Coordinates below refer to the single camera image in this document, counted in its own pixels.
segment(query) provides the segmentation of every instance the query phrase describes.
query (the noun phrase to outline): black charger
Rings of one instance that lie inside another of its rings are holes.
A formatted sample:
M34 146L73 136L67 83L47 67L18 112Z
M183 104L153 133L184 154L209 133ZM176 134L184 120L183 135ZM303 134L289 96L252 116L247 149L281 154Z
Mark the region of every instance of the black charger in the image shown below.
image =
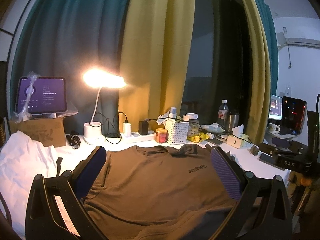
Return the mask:
M139 131L140 135L147 135L149 132L149 122L148 121L139 121Z

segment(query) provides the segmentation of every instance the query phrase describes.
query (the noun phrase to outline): cardboard box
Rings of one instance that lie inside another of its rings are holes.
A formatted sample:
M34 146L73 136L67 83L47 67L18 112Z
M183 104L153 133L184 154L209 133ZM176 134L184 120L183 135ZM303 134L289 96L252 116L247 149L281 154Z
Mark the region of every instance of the cardboard box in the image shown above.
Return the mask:
M65 146L66 137L63 128L63 117L40 118L20 123L9 121L11 133L21 131L30 136L32 140L42 142L43 146Z

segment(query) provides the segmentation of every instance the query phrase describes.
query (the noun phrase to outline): mug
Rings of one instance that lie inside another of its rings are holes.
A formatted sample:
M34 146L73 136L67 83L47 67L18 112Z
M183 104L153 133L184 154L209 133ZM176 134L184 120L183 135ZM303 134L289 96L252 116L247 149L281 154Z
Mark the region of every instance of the mug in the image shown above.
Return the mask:
M275 133L275 134L280 133L280 125L275 125L274 123L269 123L268 129L271 133Z

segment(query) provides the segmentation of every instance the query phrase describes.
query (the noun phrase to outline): computer case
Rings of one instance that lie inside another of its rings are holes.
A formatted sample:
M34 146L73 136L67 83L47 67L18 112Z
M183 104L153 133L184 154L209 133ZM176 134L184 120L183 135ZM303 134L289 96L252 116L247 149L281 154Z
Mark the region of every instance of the computer case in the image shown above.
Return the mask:
M307 102L283 96L281 125L300 134L307 111Z

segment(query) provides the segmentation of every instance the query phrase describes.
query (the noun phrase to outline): smartphone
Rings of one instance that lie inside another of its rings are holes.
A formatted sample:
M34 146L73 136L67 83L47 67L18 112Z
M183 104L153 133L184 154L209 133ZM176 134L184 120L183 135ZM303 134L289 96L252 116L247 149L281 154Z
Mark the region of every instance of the smartphone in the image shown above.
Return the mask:
M274 166L282 171L284 171L285 169L283 168L280 168L278 166L275 165L275 160L273 159L273 157L269 154L266 154L266 153L261 153L260 155L260 161L264 162L264 163L267 163L267 164L270 164L271 166Z
M221 143L223 143L223 141L218 140L217 138L213 138L213 139L207 139L207 142L213 143L214 145L218 146Z

